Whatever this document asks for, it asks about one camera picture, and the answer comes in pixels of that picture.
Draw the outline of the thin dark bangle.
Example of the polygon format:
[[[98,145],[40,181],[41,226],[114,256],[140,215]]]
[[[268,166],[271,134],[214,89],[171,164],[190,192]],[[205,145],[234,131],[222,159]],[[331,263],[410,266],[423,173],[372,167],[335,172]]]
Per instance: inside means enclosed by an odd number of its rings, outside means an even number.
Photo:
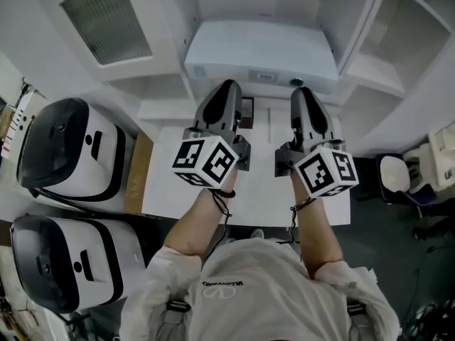
[[[290,226],[289,231],[288,231],[289,236],[290,236],[290,240],[289,240],[290,244],[295,244],[296,243],[295,236],[294,236],[294,229],[296,228],[297,212],[299,210],[302,210],[306,206],[310,205],[313,201],[314,201],[313,198],[309,198],[303,203],[296,204],[296,205],[290,207],[290,210],[292,212],[291,226]]]

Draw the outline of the brown cardboard box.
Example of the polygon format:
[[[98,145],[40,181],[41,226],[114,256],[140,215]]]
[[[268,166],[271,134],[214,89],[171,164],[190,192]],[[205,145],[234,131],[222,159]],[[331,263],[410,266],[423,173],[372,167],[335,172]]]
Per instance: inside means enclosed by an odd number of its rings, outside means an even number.
[[[154,142],[143,131],[139,131],[125,191],[124,212],[127,214],[140,215],[142,213],[146,179],[153,147]]]

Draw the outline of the white and black robot pod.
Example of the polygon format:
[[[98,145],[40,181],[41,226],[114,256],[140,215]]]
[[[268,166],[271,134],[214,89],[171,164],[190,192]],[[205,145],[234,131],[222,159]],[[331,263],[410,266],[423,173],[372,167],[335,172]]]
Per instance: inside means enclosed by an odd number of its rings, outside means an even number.
[[[127,135],[86,101],[45,106],[31,121],[16,177],[28,190],[44,189],[80,202],[113,198],[122,185]]]
[[[54,313],[126,298],[145,277],[139,238],[123,221],[25,215],[11,246],[23,290]]]

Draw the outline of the dark blue chair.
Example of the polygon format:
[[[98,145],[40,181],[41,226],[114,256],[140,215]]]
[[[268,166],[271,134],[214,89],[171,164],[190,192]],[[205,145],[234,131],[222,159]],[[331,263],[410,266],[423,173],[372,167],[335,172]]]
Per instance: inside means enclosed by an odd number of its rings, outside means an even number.
[[[380,198],[388,205],[422,207],[436,200],[436,193],[430,185],[425,185],[416,193],[411,193],[410,190],[393,193],[384,188],[380,177],[380,161],[384,156],[394,156],[404,160],[403,155],[398,153],[381,153],[373,158],[354,158],[359,185],[354,189],[353,194],[358,202]]]

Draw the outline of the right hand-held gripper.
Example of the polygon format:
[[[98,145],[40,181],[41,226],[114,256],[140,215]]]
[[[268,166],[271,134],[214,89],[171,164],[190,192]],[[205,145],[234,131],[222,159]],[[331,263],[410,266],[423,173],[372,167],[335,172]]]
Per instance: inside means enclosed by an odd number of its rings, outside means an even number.
[[[274,153],[274,175],[294,171],[309,197],[331,197],[358,185],[353,157],[343,139],[334,139],[333,120],[320,99],[308,88],[291,94],[291,128],[295,139]]]

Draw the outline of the small black box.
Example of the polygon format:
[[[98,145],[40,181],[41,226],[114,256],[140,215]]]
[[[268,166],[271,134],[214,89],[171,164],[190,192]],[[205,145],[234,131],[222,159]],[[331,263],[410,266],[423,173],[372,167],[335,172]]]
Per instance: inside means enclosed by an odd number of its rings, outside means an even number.
[[[251,129],[254,123],[254,98],[242,98],[242,119],[240,122],[241,129]]]

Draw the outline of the large white box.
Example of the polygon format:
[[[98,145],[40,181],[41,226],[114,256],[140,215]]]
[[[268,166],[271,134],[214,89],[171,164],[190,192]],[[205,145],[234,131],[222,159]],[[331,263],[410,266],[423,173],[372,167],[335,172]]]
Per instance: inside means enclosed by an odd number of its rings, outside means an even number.
[[[330,94],[338,81],[336,63],[321,30],[266,21],[203,22],[184,66],[195,80],[307,86],[321,94]]]

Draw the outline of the person's left forearm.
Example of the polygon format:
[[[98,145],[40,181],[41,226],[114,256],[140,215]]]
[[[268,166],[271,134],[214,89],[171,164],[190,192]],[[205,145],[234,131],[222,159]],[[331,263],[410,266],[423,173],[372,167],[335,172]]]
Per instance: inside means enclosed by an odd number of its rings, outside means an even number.
[[[221,189],[202,189],[190,209],[171,228],[164,246],[185,256],[204,259],[220,221],[230,214],[228,203],[235,197],[236,178],[234,169]]]

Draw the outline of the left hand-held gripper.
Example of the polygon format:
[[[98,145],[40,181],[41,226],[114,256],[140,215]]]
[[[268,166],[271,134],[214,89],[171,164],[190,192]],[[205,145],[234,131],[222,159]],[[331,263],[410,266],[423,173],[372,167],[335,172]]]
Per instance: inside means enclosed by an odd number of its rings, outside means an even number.
[[[250,169],[251,145],[236,134],[242,119],[242,91],[234,80],[225,80],[200,103],[186,128],[171,171],[192,186],[220,188],[233,168]]]

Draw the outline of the white chair cushion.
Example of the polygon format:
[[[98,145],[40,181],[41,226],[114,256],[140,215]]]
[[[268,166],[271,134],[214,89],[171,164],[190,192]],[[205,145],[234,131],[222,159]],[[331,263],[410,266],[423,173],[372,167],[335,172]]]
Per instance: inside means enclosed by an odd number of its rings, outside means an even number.
[[[380,161],[380,177],[384,188],[396,193],[407,192],[410,175],[406,163],[394,156],[384,156]]]

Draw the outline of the white ornate vanity table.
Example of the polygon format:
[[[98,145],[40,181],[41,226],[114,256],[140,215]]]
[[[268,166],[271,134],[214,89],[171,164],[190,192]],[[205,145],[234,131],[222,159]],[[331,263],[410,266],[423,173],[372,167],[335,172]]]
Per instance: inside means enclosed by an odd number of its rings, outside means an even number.
[[[427,140],[403,155],[410,176],[411,193],[425,185],[440,192],[455,185],[455,121],[445,128],[431,130]]]

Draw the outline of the white cabinet desk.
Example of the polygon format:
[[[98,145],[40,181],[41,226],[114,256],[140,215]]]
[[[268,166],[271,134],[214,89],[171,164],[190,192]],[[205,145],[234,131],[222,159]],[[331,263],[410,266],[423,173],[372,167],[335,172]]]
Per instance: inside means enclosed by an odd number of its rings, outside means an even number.
[[[163,126],[154,140],[142,205],[144,214],[178,219],[200,192],[171,172],[185,127]],[[232,213],[229,223],[253,227],[290,225],[293,187],[288,176],[274,175],[274,152],[293,137],[289,100],[256,98],[253,127],[237,132],[249,141],[251,159],[249,171],[237,175],[236,196],[228,203]]]

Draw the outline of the white sweatshirt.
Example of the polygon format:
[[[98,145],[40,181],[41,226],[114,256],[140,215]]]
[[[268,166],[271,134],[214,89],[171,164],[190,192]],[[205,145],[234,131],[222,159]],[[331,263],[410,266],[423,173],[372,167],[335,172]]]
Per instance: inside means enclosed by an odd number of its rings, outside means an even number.
[[[310,278],[299,256],[243,239],[207,261],[168,247],[126,300],[121,341],[397,341],[396,312],[364,267],[344,261]]]

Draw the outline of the white panel with black buttons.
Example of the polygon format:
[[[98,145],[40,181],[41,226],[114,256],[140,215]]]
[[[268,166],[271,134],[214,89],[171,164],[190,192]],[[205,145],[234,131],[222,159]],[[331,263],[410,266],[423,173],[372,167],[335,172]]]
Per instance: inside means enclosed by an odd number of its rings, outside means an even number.
[[[6,121],[0,127],[0,139],[2,141],[0,154],[3,158],[9,158],[13,155],[14,144],[18,144],[19,139],[23,137],[31,118],[26,110],[30,102],[36,100],[36,95],[36,92],[30,92],[23,96],[14,111],[10,107],[6,108],[6,113],[2,116],[2,119]]]

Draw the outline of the person's right forearm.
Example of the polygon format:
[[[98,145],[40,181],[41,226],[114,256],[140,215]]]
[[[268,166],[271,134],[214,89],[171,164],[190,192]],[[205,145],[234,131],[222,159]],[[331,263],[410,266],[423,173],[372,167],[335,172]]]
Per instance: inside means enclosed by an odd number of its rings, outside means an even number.
[[[291,172],[290,178],[295,204],[309,199],[306,188],[295,170]],[[341,246],[327,220],[322,199],[314,199],[310,205],[299,210],[297,223],[301,257],[310,278],[314,278],[316,272],[325,264],[343,260]]]

